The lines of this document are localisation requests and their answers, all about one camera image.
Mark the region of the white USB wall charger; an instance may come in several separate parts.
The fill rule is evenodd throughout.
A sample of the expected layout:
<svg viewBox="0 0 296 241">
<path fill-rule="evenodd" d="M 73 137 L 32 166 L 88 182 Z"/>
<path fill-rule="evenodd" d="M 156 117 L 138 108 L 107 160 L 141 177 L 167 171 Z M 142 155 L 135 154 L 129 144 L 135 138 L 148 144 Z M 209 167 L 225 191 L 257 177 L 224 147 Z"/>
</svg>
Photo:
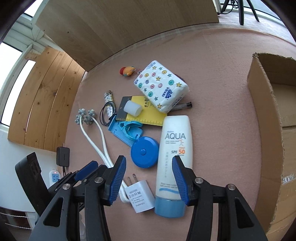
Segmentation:
<svg viewBox="0 0 296 241">
<path fill-rule="evenodd" d="M 155 197 L 146 180 L 138 180 L 133 174 L 134 183 L 127 177 L 129 186 L 125 188 L 125 193 L 136 213 L 141 213 L 154 208 Z"/>
</svg>

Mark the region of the blue round tape measure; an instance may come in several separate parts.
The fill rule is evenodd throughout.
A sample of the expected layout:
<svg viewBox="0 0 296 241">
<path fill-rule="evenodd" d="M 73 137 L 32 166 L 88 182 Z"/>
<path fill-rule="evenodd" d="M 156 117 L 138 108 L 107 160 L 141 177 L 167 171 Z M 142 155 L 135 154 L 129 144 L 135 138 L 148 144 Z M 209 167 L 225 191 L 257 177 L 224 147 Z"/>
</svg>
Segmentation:
<svg viewBox="0 0 296 241">
<path fill-rule="evenodd" d="M 133 143 L 130 156 L 139 168 L 151 168 L 158 161 L 159 143 L 151 137 L 140 137 Z"/>
</svg>

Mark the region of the white blue sunscreen tube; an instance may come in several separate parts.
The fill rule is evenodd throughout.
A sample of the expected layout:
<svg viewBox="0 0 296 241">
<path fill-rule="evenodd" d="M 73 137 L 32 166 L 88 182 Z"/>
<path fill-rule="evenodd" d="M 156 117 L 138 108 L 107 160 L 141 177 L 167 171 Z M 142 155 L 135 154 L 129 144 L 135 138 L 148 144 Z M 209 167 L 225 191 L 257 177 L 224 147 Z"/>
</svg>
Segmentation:
<svg viewBox="0 0 296 241">
<path fill-rule="evenodd" d="M 193 138 L 187 115 L 167 116 L 164 119 L 159 144 L 156 177 L 155 214 L 165 218 L 180 218 L 185 214 L 186 204 L 180 197 L 174 169 L 175 157 L 181 158 L 187 168 L 193 166 Z"/>
</svg>

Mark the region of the light blue plastic holder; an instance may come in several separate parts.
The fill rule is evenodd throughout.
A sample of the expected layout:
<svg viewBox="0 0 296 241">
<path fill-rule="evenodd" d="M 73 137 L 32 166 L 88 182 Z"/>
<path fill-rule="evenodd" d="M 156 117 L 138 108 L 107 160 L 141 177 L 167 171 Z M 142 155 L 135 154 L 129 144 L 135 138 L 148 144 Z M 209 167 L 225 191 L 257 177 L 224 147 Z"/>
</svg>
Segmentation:
<svg viewBox="0 0 296 241">
<path fill-rule="evenodd" d="M 134 142 L 143 135 L 142 126 L 143 124 L 138 121 L 117 121 L 115 116 L 108 130 L 129 147 L 132 147 Z"/>
</svg>

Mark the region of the white grey roller massager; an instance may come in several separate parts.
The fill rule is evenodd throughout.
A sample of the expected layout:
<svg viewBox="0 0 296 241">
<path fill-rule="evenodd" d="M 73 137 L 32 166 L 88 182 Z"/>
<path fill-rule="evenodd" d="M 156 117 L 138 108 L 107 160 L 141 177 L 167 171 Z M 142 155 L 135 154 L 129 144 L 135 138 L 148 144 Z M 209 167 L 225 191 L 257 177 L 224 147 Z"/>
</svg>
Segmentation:
<svg viewBox="0 0 296 241">
<path fill-rule="evenodd" d="M 75 123 L 79 125 L 83 135 L 100 156 L 102 162 L 108 168 L 113 167 L 114 163 L 108 153 L 104 132 L 96 119 L 96 112 L 94 109 L 87 111 L 84 108 L 80 108 L 75 117 Z"/>
</svg>

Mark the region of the white cylindrical cap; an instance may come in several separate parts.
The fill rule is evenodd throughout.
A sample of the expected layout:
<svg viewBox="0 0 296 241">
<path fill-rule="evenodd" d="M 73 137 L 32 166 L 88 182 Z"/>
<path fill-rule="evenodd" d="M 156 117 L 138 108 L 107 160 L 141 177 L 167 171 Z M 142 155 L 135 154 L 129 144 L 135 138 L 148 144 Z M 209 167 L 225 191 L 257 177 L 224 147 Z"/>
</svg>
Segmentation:
<svg viewBox="0 0 296 241">
<path fill-rule="evenodd" d="M 142 106 L 138 103 L 128 100 L 123 110 L 131 116 L 137 117 L 142 112 Z"/>
</svg>

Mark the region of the yellow black ruler card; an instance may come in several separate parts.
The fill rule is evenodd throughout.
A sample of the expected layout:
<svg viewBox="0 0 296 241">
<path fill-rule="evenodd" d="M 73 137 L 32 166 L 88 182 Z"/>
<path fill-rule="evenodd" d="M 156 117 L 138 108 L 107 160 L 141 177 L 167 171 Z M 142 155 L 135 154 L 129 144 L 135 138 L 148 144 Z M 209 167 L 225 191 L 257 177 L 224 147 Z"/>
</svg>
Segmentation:
<svg viewBox="0 0 296 241">
<path fill-rule="evenodd" d="M 123 108 L 129 100 L 142 106 L 142 112 L 135 117 L 126 113 Z M 117 121 L 138 121 L 146 125 L 163 126 L 166 113 L 159 112 L 145 96 L 124 96 L 117 111 Z"/>
</svg>

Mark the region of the dark pen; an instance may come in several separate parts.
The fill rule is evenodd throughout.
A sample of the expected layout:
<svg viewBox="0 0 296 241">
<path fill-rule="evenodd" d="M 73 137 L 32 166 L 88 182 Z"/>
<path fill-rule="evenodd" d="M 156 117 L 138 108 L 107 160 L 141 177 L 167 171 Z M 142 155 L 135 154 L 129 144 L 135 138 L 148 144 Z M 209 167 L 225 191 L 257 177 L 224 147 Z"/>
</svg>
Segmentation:
<svg viewBox="0 0 296 241">
<path fill-rule="evenodd" d="M 177 104 L 176 106 L 174 106 L 171 111 L 176 111 L 176 110 L 181 110 L 181 109 L 187 109 L 187 108 L 192 108 L 192 102 L 186 102 L 186 103 L 181 103 L 181 104 Z"/>
</svg>

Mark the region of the patterned lighter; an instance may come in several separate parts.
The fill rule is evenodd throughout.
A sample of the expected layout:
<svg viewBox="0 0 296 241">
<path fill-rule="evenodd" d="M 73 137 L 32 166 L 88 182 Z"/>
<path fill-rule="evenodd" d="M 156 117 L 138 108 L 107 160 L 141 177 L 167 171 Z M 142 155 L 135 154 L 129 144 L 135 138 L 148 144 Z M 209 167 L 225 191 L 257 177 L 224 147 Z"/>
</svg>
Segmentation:
<svg viewBox="0 0 296 241">
<path fill-rule="evenodd" d="M 114 98 L 113 98 L 113 93 L 111 90 L 108 90 L 105 94 L 104 94 L 104 100 L 106 103 L 105 109 L 106 109 L 106 113 L 108 116 L 108 119 L 110 120 L 114 113 L 116 108 L 114 107 Z"/>
</svg>

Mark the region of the patterned tissue pack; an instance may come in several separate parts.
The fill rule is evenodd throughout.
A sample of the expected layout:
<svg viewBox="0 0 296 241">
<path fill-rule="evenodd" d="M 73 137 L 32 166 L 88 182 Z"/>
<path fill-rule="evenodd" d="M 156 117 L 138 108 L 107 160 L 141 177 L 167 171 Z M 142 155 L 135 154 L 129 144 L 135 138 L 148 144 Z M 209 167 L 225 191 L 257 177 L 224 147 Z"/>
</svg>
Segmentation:
<svg viewBox="0 0 296 241">
<path fill-rule="evenodd" d="M 133 83 L 162 113 L 171 111 L 190 91 L 180 77 L 156 60 L 151 61 Z"/>
</svg>

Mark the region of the orange red toy keychain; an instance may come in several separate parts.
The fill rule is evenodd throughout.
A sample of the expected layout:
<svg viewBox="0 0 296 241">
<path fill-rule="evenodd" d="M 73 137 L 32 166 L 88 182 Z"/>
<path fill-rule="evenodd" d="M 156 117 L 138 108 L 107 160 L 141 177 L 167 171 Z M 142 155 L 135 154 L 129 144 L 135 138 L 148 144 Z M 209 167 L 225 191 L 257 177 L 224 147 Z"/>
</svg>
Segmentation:
<svg viewBox="0 0 296 241">
<path fill-rule="evenodd" d="M 140 74 L 141 71 L 133 66 L 126 66 L 126 67 L 122 67 L 119 73 L 124 77 L 129 77 L 129 76 L 132 76 L 134 73 Z"/>
</svg>

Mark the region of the white power strip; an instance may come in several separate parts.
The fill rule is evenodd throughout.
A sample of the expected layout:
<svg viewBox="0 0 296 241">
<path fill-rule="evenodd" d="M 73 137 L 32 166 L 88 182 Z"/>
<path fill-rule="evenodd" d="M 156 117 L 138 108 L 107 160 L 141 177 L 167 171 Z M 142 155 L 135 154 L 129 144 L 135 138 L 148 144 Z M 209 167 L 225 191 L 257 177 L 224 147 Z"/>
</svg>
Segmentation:
<svg viewBox="0 0 296 241">
<path fill-rule="evenodd" d="M 56 169 L 52 169 L 49 172 L 49 186 L 51 187 L 54 185 L 56 182 L 58 182 L 61 179 L 60 172 L 57 171 Z"/>
</svg>

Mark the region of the black power adapter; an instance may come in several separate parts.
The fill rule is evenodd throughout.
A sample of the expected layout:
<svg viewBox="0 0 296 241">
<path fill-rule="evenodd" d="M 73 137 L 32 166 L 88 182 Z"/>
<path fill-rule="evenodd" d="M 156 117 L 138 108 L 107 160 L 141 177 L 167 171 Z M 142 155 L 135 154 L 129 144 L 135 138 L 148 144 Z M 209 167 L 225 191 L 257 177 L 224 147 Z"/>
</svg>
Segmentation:
<svg viewBox="0 0 296 241">
<path fill-rule="evenodd" d="M 56 164 L 60 167 L 69 167 L 70 149 L 67 147 L 57 147 Z"/>
</svg>

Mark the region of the knotty pine wood panel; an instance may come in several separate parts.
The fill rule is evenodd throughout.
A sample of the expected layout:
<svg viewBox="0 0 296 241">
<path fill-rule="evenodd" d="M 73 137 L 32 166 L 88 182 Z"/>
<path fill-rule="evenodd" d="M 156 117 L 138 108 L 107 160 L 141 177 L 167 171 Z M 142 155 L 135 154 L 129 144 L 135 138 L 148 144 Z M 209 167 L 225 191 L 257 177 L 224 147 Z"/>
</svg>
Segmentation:
<svg viewBox="0 0 296 241">
<path fill-rule="evenodd" d="M 55 152 L 66 138 L 74 99 L 85 70 L 67 53 L 46 48 L 27 54 L 35 65 L 23 84 L 8 140 Z"/>
</svg>

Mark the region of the cardboard box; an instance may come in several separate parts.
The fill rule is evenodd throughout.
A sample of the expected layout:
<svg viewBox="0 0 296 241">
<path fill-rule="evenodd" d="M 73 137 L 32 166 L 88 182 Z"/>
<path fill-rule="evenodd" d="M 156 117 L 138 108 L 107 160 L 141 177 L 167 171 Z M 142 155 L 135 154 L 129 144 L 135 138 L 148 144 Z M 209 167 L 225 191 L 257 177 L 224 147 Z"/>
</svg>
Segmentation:
<svg viewBox="0 0 296 241">
<path fill-rule="evenodd" d="M 254 212 L 268 240 L 281 240 L 295 219 L 295 60 L 255 53 L 247 84 L 261 138 Z"/>
</svg>

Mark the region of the light wooden headboard panel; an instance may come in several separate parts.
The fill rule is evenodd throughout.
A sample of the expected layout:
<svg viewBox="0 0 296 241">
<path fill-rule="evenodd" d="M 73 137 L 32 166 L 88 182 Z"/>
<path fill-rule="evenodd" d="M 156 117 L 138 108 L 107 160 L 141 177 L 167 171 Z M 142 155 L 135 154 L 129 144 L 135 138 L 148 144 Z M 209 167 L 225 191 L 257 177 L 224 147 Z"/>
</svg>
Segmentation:
<svg viewBox="0 0 296 241">
<path fill-rule="evenodd" d="M 48 1 L 36 25 L 90 71 L 151 36 L 218 21 L 212 1 Z"/>
</svg>

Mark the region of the black tripod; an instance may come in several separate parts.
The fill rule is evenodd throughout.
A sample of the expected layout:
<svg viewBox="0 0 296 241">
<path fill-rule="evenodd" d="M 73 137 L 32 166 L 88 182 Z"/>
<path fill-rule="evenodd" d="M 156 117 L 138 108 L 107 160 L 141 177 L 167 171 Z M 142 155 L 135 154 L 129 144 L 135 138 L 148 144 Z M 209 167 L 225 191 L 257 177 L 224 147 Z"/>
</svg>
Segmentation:
<svg viewBox="0 0 296 241">
<path fill-rule="evenodd" d="M 249 4 L 249 7 L 255 17 L 255 20 L 259 22 L 258 15 L 256 13 L 256 10 L 250 0 L 247 0 L 247 3 Z M 226 8 L 228 5 L 231 5 L 231 10 L 226 12 Z M 220 10 L 219 14 L 229 14 L 231 13 L 234 9 L 238 10 L 238 15 L 239 15 L 239 23 L 240 25 L 244 25 L 244 3 L 243 0 L 225 0 L 222 6 L 222 9 Z"/>
</svg>

